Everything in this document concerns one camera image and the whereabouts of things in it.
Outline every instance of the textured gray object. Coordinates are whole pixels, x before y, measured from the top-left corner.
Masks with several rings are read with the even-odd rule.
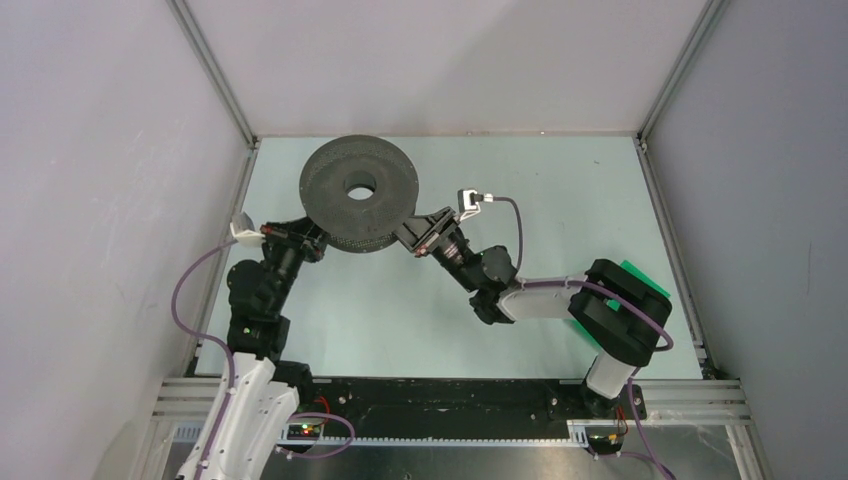
[[[348,194],[366,188],[372,195]],[[300,175],[306,214],[330,234],[330,245],[367,253],[395,242],[392,232],[415,211],[418,175],[391,142],[368,135],[331,140],[315,151]]]

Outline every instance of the green object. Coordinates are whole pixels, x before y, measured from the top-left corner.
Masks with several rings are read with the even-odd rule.
[[[633,265],[632,263],[630,263],[629,260],[625,260],[625,261],[621,262],[621,268],[627,270],[628,273],[630,273],[634,277],[638,278],[639,280],[642,280],[649,287],[660,292],[666,298],[671,298],[670,293],[665,291],[665,289],[663,289],[661,286],[657,285],[657,283],[655,281],[651,280],[650,277],[648,277],[647,275],[642,273],[642,271],[639,270],[638,268],[636,268],[636,265]],[[609,307],[611,309],[615,310],[616,312],[618,311],[619,308],[621,308],[621,304],[618,303],[615,300],[610,300],[609,302],[607,302],[607,305],[609,305]],[[578,334],[580,334],[581,337],[585,338],[592,345],[594,345],[596,347],[600,347],[600,345],[598,345],[598,341],[595,340],[594,337],[589,335],[589,332],[587,332],[586,329],[583,328],[583,325],[580,325],[580,323],[577,320],[571,322],[571,325],[574,327],[574,330],[577,331]]]

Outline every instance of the red wire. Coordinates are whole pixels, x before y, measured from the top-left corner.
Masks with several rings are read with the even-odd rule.
[[[624,422],[624,433],[622,433],[621,436],[627,435],[627,432],[630,431],[630,425],[627,424],[627,418],[624,416],[624,409],[621,408],[621,405],[618,406],[616,417],[621,418],[621,421]]]
[[[329,403],[329,402],[327,402],[327,399],[326,399],[326,398],[324,398],[324,396],[323,396],[323,395],[321,395],[320,397],[318,397],[318,398],[315,400],[315,403],[322,403],[322,404],[324,404],[324,409],[325,409],[325,410],[327,410],[327,413],[330,413],[330,403]],[[329,418],[325,418],[325,419],[324,419],[324,421],[323,421],[323,422],[321,422],[321,425],[326,425],[326,424],[327,424],[327,422],[329,422],[329,421],[330,421],[330,419],[329,419]]]

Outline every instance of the ring hole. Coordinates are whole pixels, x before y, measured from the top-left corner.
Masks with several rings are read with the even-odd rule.
[[[377,179],[368,172],[356,171],[344,180],[347,196],[354,200],[367,200],[377,190]]]

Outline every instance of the white bracket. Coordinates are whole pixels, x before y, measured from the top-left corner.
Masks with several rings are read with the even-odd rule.
[[[459,214],[456,216],[457,223],[462,223],[480,213],[480,203],[491,203],[495,201],[495,197],[491,193],[481,194],[473,188],[460,190],[457,192],[457,197],[459,197]]]
[[[265,235],[256,231],[253,220],[245,213],[237,213],[230,220],[230,234],[239,245],[245,247],[261,247],[265,241]]]
[[[297,410],[297,390],[271,381],[276,370],[271,360],[236,353],[235,367],[233,388],[227,388],[226,376],[218,382],[203,430],[179,471],[186,479],[193,479],[197,468],[203,468],[203,480],[258,479],[288,418]],[[204,446],[226,395],[230,395],[229,406],[209,457],[203,460]]]

